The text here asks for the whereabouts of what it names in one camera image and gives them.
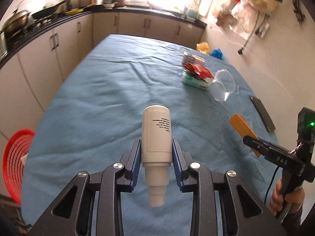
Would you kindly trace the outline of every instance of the black phone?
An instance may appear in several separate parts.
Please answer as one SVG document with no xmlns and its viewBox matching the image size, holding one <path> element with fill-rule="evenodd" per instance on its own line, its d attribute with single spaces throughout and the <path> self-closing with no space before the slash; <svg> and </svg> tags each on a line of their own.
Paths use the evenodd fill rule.
<svg viewBox="0 0 315 236">
<path fill-rule="evenodd" d="M 251 97 L 250 98 L 252 103 L 254 104 L 262 122 L 264 123 L 265 127 L 266 127 L 266 130 L 268 132 L 270 131 L 275 131 L 276 130 L 276 127 L 275 125 L 273 124 L 266 108 L 264 107 L 264 105 L 262 104 L 261 100 L 256 98 L 256 97 Z"/>
</svg>

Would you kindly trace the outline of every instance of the blue tablecloth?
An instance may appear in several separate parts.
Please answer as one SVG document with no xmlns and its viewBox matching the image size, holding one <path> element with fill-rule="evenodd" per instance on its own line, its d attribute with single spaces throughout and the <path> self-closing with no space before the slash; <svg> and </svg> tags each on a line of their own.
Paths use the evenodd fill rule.
<svg viewBox="0 0 315 236">
<path fill-rule="evenodd" d="M 236 90 L 226 102 L 182 83 L 185 50 L 202 56 L 212 72 L 231 73 Z M 143 109 L 154 104 L 169 108 L 172 137 L 183 151 L 213 171 L 234 169 L 263 198 L 275 166 L 256 158 L 228 123 L 239 113 L 260 138 L 276 141 L 251 96 L 242 76 L 224 61 L 171 43 L 110 35 L 68 77 L 43 115 L 24 172 L 24 220 L 34 224 L 79 171 L 95 173 L 119 161 L 141 138 Z M 142 167 L 134 192 L 122 194 L 126 236 L 189 234 L 192 194 L 179 191 L 170 170 L 164 206 L 149 207 Z"/>
</svg>

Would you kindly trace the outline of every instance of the clear plastic cup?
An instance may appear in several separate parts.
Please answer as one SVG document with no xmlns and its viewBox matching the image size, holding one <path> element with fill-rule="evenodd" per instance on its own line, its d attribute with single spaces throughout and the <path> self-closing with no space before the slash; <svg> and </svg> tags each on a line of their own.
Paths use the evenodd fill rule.
<svg viewBox="0 0 315 236">
<path fill-rule="evenodd" d="M 218 70 L 210 83 L 210 95 L 217 101 L 226 101 L 235 91 L 235 82 L 232 75 L 226 69 Z"/>
</svg>

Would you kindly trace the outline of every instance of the black countertop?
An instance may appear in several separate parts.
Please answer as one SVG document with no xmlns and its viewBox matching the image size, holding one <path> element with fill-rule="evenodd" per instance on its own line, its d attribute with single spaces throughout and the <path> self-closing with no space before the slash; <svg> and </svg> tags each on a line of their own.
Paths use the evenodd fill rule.
<svg viewBox="0 0 315 236">
<path fill-rule="evenodd" d="M 104 9 L 104 8 L 91 8 L 90 11 L 85 11 L 82 13 L 78 13 L 75 15 L 70 15 L 70 16 L 62 16 L 58 17 L 54 20 L 52 20 L 50 23 L 47 23 L 44 26 L 41 26 L 39 28 L 33 28 L 32 30 L 28 31 L 26 34 L 21 36 L 20 40 L 15 44 L 14 48 L 8 51 L 7 55 L 5 55 L 1 60 L 0 60 L 0 69 L 4 66 L 6 62 L 9 61 L 10 58 L 12 58 L 19 50 L 21 50 L 24 46 L 29 44 L 31 41 L 39 37 L 40 35 L 44 34 L 45 32 L 55 28 L 56 26 L 59 26 L 67 21 L 73 20 L 75 18 L 88 15 L 91 13 L 100 13 L 100 12 L 129 12 L 129 13 L 140 13 L 140 14 L 146 14 L 146 15 L 154 15 L 154 16 L 159 16 L 159 17 L 164 17 L 164 18 L 171 18 L 180 22 L 185 22 L 185 23 L 190 23 L 196 27 L 205 29 L 207 24 L 200 21 L 196 20 L 195 22 L 190 22 L 180 16 L 180 14 L 176 12 L 169 12 L 169 11 L 156 11 L 156 10 L 150 10 L 150 9 L 143 9 L 143 8 L 129 8 L 129 7 L 124 7 L 124 8 L 114 8 L 114 9 Z"/>
</svg>

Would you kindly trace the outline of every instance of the metal screw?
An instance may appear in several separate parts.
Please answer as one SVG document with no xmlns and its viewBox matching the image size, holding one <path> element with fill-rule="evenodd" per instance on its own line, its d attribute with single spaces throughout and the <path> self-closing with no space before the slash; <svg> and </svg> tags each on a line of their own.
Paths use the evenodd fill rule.
<svg viewBox="0 0 315 236">
<path fill-rule="evenodd" d="M 114 164 L 114 168 L 116 168 L 116 169 L 121 169 L 122 167 L 123 167 L 123 164 L 120 162 L 117 162 Z"/>
<path fill-rule="evenodd" d="M 87 174 L 88 174 L 88 173 L 87 173 L 86 171 L 80 171 L 80 172 L 78 173 L 78 177 L 86 177 Z"/>
<path fill-rule="evenodd" d="M 230 177 L 235 177 L 236 176 L 236 172 L 234 170 L 228 170 L 227 171 L 227 175 Z"/>
<path fill-rule="evenodd" d="M 193 169 L 199 169 L 200 168 L 200 164 L 198 162 L 193 162 L 190 165 Z"/>
</svg>

